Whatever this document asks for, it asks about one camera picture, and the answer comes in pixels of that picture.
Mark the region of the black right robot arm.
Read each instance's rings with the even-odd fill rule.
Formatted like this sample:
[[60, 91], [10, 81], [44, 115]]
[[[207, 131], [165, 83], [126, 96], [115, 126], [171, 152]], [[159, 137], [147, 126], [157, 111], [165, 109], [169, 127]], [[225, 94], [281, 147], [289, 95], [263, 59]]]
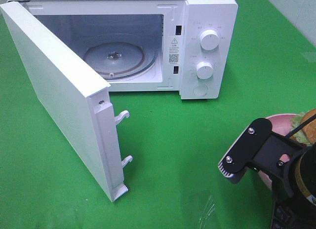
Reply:
[[272, 229], [316, 227], [316, 147], [303, 146], [290, 138], [314, 119], [312, 116], [281, 135], [273, 131], [270, 119], [258, 118], [219, 161], [220, 172], [234, 184], [248, 169], [268, 176], [275, 200]]

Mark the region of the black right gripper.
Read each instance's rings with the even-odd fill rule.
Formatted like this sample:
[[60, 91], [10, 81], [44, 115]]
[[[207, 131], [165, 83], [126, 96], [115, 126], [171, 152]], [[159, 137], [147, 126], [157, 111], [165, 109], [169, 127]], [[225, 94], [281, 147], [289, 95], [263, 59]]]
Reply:
[[293, 198], [291, 170], [309, 148], [276, 134], [272, 123], [258, 118], [229, 147], [218, 169], [231, 183], [238, 183], [247, 169], [262, 171], [272, 181], [276, 198]]

